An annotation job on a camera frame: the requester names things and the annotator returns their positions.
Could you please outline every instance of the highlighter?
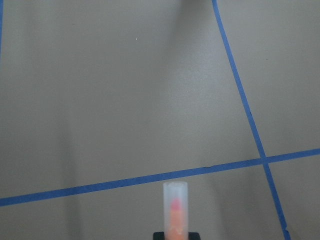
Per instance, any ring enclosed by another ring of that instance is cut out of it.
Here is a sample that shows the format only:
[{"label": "highlighter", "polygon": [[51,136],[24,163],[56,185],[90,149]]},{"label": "highlighter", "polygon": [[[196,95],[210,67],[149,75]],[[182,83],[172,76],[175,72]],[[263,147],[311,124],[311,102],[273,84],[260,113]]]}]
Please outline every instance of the highlighter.
[{"label": "highlighter", "polygon": [[165,182],[163,203],[165,240],[188,240],[188,184]]}]

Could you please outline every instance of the painter's tape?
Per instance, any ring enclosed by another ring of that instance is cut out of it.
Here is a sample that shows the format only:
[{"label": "painter's tape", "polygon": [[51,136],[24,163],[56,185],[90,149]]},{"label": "painter's tape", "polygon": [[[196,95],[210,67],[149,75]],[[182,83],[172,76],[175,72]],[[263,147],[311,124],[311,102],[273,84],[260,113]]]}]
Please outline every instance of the painter's tape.
[{"label": "painter's tape", "polygon": [[128,179],[122,179],[122,180],[116,180],[116,181],[107,181],[107,182],[96,183],[91,185],[76,186],[76,187],[64,188],[59,190],[44,191],[44,192],[38,192],[38,193],[32,193],[32,194],[26,194],[26,195],[20,195],[20,196],[0,198],[0,207],[66,197],[71,195],[85,194],[85,193],[91,193],[91,192],[102,191],[102,190],[117,189],[117,188],[123,188],[128,186],[134,186],[134,185],[140,185],[140,184],[146,184],[146,183],[152,183],[152,182],[158,182],[158,181],[164,181],[164,180],[170,180],[170,179],[190,177],[195,175],[209,174],[209,173],[221,172],[221,171],[232,170],[232,169],[240,169],[245,167],[261,165],[262,163],[263,163],[262,160],[258,158],[258,159],[219,164],[212,167],[199,167],[199,168],[159,173],[154,175],[140,176],[140,177],[134,177],[134,178],[128,178]]},{"label": "painter's tape", "polygon": [[272,173],[271,173],[269,164],[267,164],[267,163],[263,164],[263,169],[264,169],[265,176],[266,176],[266,179],[268,181],[268,184],[269,184],[269,187],[270,187],[270,190],[271,190],[272,198],[273,198],[273,201],[274,201],[276,212],[278,214],[278,218],[279,218],[279,221],[280,221],[280,225],[281,225],[281,229],[282,229],[282,233],[283,233],[284,239],[285,240],[290,240],[291,238],[290,238],[289,231],[287,230],[286,218],[285,218],[285,215],[284,215],[284,211],[282,210],[282,207],[281,207],[280,199],[279,199],[279,196],[278,196],[278,193],[277,193],[277,188],[276,188],[276,185],[275,185],[274,178],[272,177]]},{"label": "painter's tape", "polygon": [[221,34],[221,37],[222,37],[224,48],[225,48],[225,51],[226,51],[226,54],[227,54],[227,57],[228,57],[228,60],[229,60],[229,63],[230,63],[230,67],[231,67],[231,70],[232,70],[232,73],[233,73],[233,76],[234,76],[234,79],[235,79],[236,86],[238,88],[238,91],[239,91],[239,94],[240,94],[240,97],[241,97],[241,101],[242,101],[242,104],[243,104],[243,107],[244,107],[244,110],[245,110],[245,114],[246,114],[246,116],[248,118],[248,121],[249,121],[249,124],[250,124],[250,127],[251,127],[251,131],[252,131],[252,134],[253,134],[253,137],[254,137],[254,140],[255,140],[255,144],[256,144],[256,146],[258,148],[260,157],[264,158],[264,157],[266,157],[266,154],[265,154],[265,151],[264,151],[264,147],[262,145],[262,142],[261,142],[258,130],[257,130],[257,126],[256,126],[256,123],[255,123],[254,117],[253,117],[253,115],[252,115],[252,113],[250,111],[250,107],[249,107],[249,103],[248,103],[248,100],[247,100],[247,97],[246,97],[246,94],[245,94],[244,87],[243,87],[243,85],[241,83],[241,79],[240,79],[240,76],[239,76],[239,73],[238,73],[238,70],[237,70],[236,62],[235,62],[234,56],[232,54],[231,47],[229,45],[229,41],[228,41],[228,38],[227,38],[227,35],[226,35],[226,32],[225,32],[225,28],[224,28],[224,25],[223,25],[221,17],[220,17],[217,0],[212,0],[212,4],[213,4],[213,10],[214,10],[216,22],[217,22],[219,30],[220,30],[220,34]]},{"label": "painter's tape", "polygon": [[[232,54],[231,47],[229,45],[229,41],[228,41],[224,26],[223,26],[223,23],[222,23],[222,19],[221,19],[220,13],[219,13],[217,0],[212,0],[212,5],[213,5],[215,18],[216,18],[216,21],[217,21],[217,24],[218,24],[218,27],[219,27],[219,30],[220,30],[221,37],[222,37],[222,41],[223,41],[223,44],[224,44],[224,48],[225,48],[227,57],[229,59],[230,67],[232,69],[232,73],[233,73],[233,76],[234,76],[234,79],[235,79],[235,83],[236,83],[236,86],[238,88],[238,91],[239,91],[239,94],[240,94],[240,97],[241,97],[241,101],[242,101],[246,116],[247,116],[248,121],[249,121],[249,125],[251,127],[251,131],[252,131],[252,134],[253,134],[253,137],[254,137],[254,140],[255,140],[255,144],[257,146],[260,158],[263,161],[266,161],[267,159],[266,159],[265,150],[264,150],[264,147],[262,145],[262,142],[261,142],[261,139],[260,139],[260,136],[259,136],[259,132],[258,132],[256,123],[255,123],[254,117],[253,117],[253,115],[252,115],[252,113],[250,111],[250,107],[249,107],[249,103],[248,103],[248,100],[247,100],[247,97],[246,97],[245,90],[244,90],[243,85],[241,83],[241,79],[240,79],[240,76],[239,76],[239,73],[238,73],[238,70],[237,70],[236,62],[235,62],[234,56]],[[290,238],[289,232],[287,231],[286,219],[285,219],[282,207],[281,207],[281,203],[280,203],[279,196],[278,196],[278,193],[277,193],[276,185],[274,183],[274,180],[273,180],[273,177],[272,177],[272,174],[271,174],[271,171],[270,171],[268,163],[264,163],[263,164],[263,169],[264,169],[264,172],[265,172],[265,175],[266,175],[266,178],[267,178],[267,181],[268,181],[271,193],[272,193],[273,202],[274,202],[276,211],[278,213],[278,218],[279,218],[279,221],[280,221],[280,224],[281,224],[281,229],[282,229],[282,232],[283,232],[284,239],[285,240],[290,240],[291,238]]]}]

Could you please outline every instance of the frosted plastic tube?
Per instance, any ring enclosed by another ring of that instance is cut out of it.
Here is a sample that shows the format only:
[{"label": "frosted plastic tube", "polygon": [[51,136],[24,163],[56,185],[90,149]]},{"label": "frosted plastic tube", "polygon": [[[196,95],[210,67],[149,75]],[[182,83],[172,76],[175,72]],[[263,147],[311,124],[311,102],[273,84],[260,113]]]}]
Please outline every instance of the frosted plastic tube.
[{"label": "frosted plastic tube", "polygon": [[163,203],[165,240],[188,240],[188,184],[165,182]]}]

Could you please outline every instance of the translucent tube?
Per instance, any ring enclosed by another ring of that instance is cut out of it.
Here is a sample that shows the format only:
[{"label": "translucent tube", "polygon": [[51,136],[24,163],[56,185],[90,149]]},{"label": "translucent tube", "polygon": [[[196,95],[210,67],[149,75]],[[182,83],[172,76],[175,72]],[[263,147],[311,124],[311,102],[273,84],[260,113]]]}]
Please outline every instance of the translucent tube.
[{"label": "translucent tube", "polygon": [[188,184],[165,182],[163,203],[165,240],[188,240]]}]

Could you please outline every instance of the red tip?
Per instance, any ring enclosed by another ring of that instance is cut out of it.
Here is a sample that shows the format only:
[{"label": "red tip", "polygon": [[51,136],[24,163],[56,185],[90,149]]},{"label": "red tip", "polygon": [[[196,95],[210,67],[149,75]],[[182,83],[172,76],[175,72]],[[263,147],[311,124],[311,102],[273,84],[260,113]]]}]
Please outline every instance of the red tip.
[{"label": "red tip", "polygon": [[175,211],[179,211],[182,209],[182,203],[181,200],[176,197],[175,199],[173,199],[173,201],[171,202],[171,210],[175,210]]}]

